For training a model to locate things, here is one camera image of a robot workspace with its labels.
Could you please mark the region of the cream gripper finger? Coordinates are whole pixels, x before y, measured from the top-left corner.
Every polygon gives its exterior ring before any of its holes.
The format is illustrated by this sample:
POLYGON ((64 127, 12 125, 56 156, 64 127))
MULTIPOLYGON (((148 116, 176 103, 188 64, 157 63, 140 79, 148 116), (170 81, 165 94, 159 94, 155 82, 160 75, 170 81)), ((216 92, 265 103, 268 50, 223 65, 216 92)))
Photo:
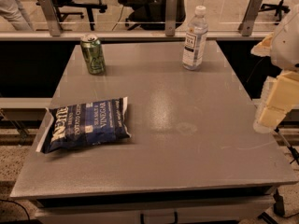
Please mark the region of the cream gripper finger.
POLYGON ((270 133, 299 104, 299 74, 283 70, 277 77, 267 77, 263 84, 253 129, 270 133))
POLYGON ((273 33, 267 35, 261 42, 254 45, 250 53, 259 57, 269 57, 271 54, 273 35, 273 33))

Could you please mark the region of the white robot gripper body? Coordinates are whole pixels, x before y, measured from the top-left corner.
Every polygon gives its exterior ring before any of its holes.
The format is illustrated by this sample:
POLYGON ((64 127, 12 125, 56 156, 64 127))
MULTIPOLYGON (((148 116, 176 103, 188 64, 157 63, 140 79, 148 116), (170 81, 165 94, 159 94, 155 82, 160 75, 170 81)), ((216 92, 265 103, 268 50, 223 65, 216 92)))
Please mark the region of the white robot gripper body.
POLYGON ((299 5, 292 7, 275 29, 270 58, 280 69, 299 70, 299 5))

